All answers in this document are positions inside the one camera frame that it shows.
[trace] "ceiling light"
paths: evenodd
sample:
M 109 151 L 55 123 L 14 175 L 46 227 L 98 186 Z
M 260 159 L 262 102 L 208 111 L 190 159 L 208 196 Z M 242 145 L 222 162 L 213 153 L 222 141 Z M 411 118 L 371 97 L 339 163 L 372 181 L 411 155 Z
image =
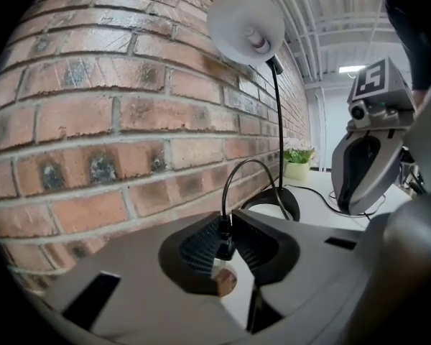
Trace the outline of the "ceiling light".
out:
M 353 73 L 360 71 L 362 68 L 365 68 L 365 65 L 354 65 L 354 66 L 340 66 L 338 69 L 339 73 Z

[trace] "brick wall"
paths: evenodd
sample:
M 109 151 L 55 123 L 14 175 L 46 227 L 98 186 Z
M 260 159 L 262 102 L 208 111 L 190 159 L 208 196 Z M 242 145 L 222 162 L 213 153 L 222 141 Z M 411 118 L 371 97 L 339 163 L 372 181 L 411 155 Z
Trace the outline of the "brick wall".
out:
M 224 62 L 213 0 L 37 0 L 0 60 L 0 246 L 41 293 L 112 237 L 218 210 L 247 157 L 278 173 L 266 65 Z M 307 138 L 300 74 L 279 77 L 286 137 Z M 231 208 L 262 189 L 246 165 Z

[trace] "potted plant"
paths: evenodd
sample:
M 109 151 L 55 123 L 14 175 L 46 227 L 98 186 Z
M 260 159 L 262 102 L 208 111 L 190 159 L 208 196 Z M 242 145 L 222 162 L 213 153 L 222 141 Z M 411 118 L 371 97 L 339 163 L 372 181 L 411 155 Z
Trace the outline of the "potted plant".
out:
M 307 180 L 310 171 L 310 161 L 315 154 L 315 149 L 303 144 L 298 139 L 288 142 L 284 152 L 284 177 L 289 179 Z

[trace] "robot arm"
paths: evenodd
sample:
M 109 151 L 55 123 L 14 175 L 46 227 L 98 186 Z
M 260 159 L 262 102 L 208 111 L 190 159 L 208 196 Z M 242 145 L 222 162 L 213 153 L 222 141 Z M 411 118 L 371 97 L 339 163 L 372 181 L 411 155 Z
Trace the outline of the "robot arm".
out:
M 404 136 L 414 123 L 414 101 L 391 59 L 358 72 L 348 98 L 347 135 L 332 156 L 338 207 L 357 215 L 396 180 Z

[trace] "white lamp shade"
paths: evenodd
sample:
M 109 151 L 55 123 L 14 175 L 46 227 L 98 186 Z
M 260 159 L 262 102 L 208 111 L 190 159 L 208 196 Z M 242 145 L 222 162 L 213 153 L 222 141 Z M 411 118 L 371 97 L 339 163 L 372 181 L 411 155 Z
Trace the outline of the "white lamp shade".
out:
M 215 0 L 209 7 L 207 23 L 215 47 L 240 64 L 264 63 L 277 53 L 284 39 L 282 13 L 271 0 Z M 269 42 L 267 53 L 259 54 L 247 40 L 248 27 Z

